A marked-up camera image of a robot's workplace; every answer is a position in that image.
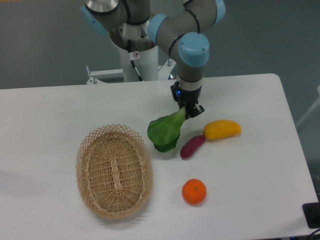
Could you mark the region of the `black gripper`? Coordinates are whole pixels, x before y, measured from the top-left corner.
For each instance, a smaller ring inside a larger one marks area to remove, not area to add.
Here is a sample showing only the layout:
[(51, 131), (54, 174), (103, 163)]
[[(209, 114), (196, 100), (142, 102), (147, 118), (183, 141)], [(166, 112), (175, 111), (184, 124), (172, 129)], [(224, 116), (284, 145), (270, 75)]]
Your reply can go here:
[(199, 105), (198, 98), (200, 97), (202, 87), (196, 90), (185, 90), (180, 87), (180, 82), (176, 81), (171, 87), (171, 93), (178, 107), (181, 109), (185, 107), (185, 118), (195, 118), (205, 111), (205, 109)]

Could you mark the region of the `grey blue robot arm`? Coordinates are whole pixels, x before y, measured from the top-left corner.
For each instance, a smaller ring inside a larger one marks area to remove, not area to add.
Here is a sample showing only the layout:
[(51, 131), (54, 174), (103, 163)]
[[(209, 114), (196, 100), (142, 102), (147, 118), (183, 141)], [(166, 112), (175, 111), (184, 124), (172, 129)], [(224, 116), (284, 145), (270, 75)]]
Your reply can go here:
[(148, 0), (87, 0), (80, 11), (96, 33), (110, 36), (127, 82), (158, 80), (158, 50), (163, 50), (176, 64), (173, 99), (187, 118), (194, 118), (204, 111), (198, 99), (210, 55), (203, 32), (223, 19), (226, 7), (222, 0), (184, 0), (182, 5), (174, 17), (152, 14)]

